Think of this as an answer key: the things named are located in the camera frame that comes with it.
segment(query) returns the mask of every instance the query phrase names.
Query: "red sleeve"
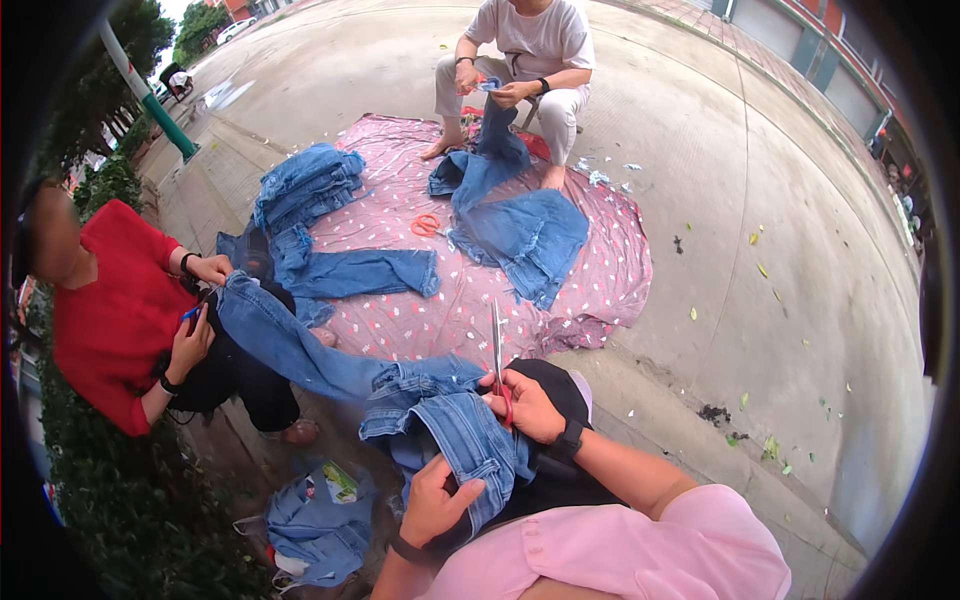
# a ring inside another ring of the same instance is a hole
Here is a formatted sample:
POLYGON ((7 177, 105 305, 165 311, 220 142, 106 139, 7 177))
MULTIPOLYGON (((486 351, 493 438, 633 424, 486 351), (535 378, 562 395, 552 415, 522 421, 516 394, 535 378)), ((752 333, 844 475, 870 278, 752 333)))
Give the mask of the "red sleeve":
POLYGON ((108 229, 112 235, 123 235, 136 248, 141 248, 161 269, 170 271, 170 254, 180 242, 147 225, 140 215, 119 200, 111 200, 90 218, 91 228, 108 229))
POLYGON ((112 420, 124 433, 129 436, 144 436, 150 433, 150 424, 147 422, 147 415, 143 412, 143 402, 122 382, 98 375, 94 369, 91 369, 89 362, 80 365, 58 354, 56 347, 54 362, 57 363, 57 367, 60 368, 63 378, 70 387, 105 417, 112 420))

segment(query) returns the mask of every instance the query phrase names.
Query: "black debris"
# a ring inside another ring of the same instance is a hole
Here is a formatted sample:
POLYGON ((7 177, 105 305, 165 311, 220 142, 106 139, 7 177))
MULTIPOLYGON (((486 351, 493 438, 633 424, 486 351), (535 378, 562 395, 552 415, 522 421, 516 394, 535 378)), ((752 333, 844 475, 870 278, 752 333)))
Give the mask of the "black debris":
POLYGON ((697 416, 703 420, 708 420, 713 423, 714 427, 720 426, 720 419, 722 418, 726 422, 730 422, 730 413, 726 408, 720 408, 718 406, 710 406, 707 404, 700 409, 700 412, 697 413, 697 416))

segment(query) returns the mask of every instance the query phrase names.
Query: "left hand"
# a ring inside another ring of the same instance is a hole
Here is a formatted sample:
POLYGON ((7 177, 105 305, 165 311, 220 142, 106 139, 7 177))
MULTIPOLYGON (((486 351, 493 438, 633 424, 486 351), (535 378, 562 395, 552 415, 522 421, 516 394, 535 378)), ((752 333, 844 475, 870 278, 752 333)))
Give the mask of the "left hand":
POLYGON ((536 87, 533 87, 531 82, 510 82, 500 89, 491 91, 490 95, 493 96, 493 101, 501 108, 513 108, 521 100, 536 94, 542 88, 540 82, 533 82, 533 84, 536 87))
POLYGON ((421 548, 453 527, 487 487, 483 479, 471 479, 450 496, 444 490, 444 482, 450 472, 446 458, 438 454, 414 475, 407 513, 400 523, 400 537, 410 545, 421 548))
POLYGON ((233 265, 225 254, 217 254, 209 258, 190 256, 186 261, 186 269, 202 281, 227 285, 227 276, 233 273, 233 265))

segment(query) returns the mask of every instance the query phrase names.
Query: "pole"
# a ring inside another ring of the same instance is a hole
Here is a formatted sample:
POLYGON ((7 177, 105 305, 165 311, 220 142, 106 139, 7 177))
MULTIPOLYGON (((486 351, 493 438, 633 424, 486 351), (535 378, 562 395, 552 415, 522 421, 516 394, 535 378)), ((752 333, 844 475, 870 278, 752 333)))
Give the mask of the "pole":
POLYGON ((100 39, 107 46, 107 53, 113 59, 113 64, 120 71, 120 75, 130 86, 133 97, 140 101, 144 109, 154 117, 163 132, 167 134, 167 138, 180 149, 180 153, 183 154, 183 162, 189 160, 197 152, 197 146, 177 127, 174 120, 170 118, 167 111, 157 101, 154 92, 133 68, 133 63, 127 58, 127 53, 124 52, 123 46, 120 45, 113 28, 110 27, 110 23, 106 19, 100 24, 100 39))

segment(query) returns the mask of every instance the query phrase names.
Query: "white car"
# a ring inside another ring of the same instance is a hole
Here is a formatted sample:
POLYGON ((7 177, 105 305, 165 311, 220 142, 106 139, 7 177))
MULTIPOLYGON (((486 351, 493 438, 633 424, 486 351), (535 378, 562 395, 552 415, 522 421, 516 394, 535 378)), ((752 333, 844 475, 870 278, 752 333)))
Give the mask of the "white car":
POLYGON ((240 32, 250 27, 253 23, 256 23, 255 16, 252 16, 249 19, 244 19, 242 21, 237 21, 236 23, 233 23, 232 25, 224 29, 222 32, 220 32, 220 34, 217 36, 217 45, 219 46, 221 44, 226 44, 227 42, 232 40, 234 36, 239 35, 240 32))

